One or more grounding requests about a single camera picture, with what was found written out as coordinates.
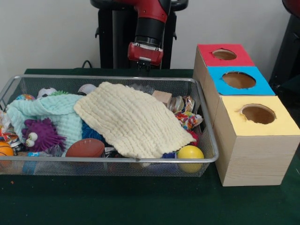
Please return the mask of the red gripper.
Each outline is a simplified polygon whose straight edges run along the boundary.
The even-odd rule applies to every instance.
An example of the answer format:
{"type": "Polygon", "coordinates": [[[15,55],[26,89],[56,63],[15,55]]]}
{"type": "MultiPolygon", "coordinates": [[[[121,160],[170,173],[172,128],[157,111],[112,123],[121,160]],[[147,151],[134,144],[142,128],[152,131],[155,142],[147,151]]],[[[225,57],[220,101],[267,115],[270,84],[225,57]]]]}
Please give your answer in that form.
{"type": "Polygon", "coordinates": [[[128,59],[131,61],[137,61],[137,74],[142,74],[143,64],[139,61],[145,61],[150,63],[146,66],[146,72],[149,74],[152,65],[159,66],[161,64],[164,52],[159,47],[141,44],[138,42],[131,42],[128,46],[128,59]]]}

